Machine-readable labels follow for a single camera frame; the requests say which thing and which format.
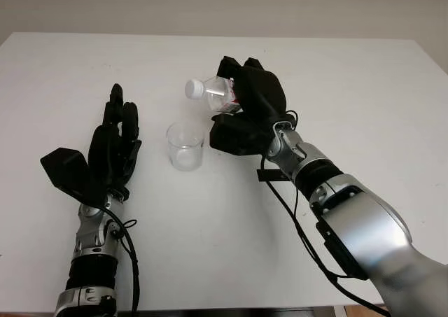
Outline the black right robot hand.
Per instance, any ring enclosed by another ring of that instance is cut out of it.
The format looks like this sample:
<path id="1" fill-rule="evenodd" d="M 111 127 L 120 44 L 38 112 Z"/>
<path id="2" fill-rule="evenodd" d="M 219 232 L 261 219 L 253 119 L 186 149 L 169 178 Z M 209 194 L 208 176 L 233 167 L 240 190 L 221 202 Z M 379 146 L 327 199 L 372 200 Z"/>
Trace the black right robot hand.
<path id="1" fill-rule="evenodd" d="M 279 79 L 252 57 L 243 65 L 225 56 L 217 74 L 233 79 L 241 111 L 212 117 L 209 144 L 232 155 L 262 155 L 274 137 L 272 125 L 286 114 L 286 98 Z"/>

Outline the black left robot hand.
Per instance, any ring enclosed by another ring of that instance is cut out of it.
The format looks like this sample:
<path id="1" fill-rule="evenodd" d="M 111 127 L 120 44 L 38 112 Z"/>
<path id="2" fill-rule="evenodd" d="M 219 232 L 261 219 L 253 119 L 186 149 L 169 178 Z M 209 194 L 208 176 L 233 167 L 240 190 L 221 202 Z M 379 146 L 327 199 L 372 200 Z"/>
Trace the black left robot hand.
<path id="1" fill-rule="evenodd" d="M 105 104 L 104 117 L 94 131 L 87 163 L 95 179 L 120 201 L 126 201 L 126 188 L 137 163 L 139 139 L 137 105 L 123 100 L 123 89 L 114 84 Z"/>

